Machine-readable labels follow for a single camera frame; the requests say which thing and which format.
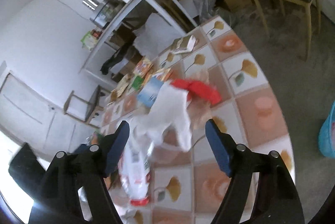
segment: blue gripper pad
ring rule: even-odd
[[[220,170],[231,178],[231,163],[236,143],[229,134],[220,132],[213,119],[206,122],[205,133]]]

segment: gray floor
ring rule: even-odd
[[[285,18],[262,0],[270,39],[255,7],[240,13],[234,30],[263,69],[282,108],[293,145],[296,186],[309,221],[335,184],[335,159],[323,157],[318,150],[319,129],[335,99],[335,25],[322,15],[321,33],[316,34],[317,15],[312,7],[311,56],[304,62],[303,8],[284,3]]]

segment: pink tile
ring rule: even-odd
[[[220,65],[217,65],[209,69],[208,73],[209,73],[210,85],[215,87],[221,95],[222,100],[219,103],[229,100],[232,96],[224,80],[223,72],[222,72]]]
[[[195,212],[216,213],[229,186],[230,178],[216,162],[194,167]]]
[[[106,107],[105,113],[103,114],[102,126],[106,126],[110,123],[113,115],[113,104],[110,104]]]
[[[213,40],[212,47],[220,62],[238,53],[247,51],[246,46],[234,31],[228,32]]]
[[[271,88],[236,98],[250,148],[287,135],[281,109]]]
[[[154,208],[152,212],[153,224],[191,224],[192,217],[188,212]]]
[[[122,115],[126,115],[132,112],[137,106],[137,92],[133,92],[125,98],[123,103],[123,112]]]

